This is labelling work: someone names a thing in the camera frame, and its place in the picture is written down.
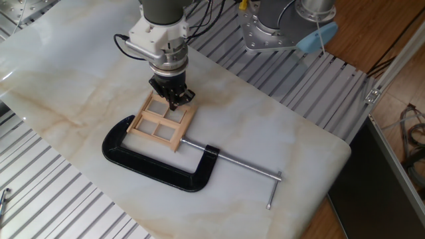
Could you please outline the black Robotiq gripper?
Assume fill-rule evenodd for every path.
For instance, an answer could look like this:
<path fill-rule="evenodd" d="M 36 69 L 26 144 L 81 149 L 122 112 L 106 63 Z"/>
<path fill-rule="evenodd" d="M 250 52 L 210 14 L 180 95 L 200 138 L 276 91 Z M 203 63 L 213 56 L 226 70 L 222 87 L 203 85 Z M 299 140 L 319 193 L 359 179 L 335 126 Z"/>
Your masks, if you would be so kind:
<path fill-rule="evenodd" d="M 185 72 L 176 76 L 154 74 L 149 80 L 149 83 L 158 95 L 167 100 L 170 110 L 175 111 L 179 106 L 190 103 L 195 97 L 195 93 L 192 90 L 186 90 L 185 79 Z"/>

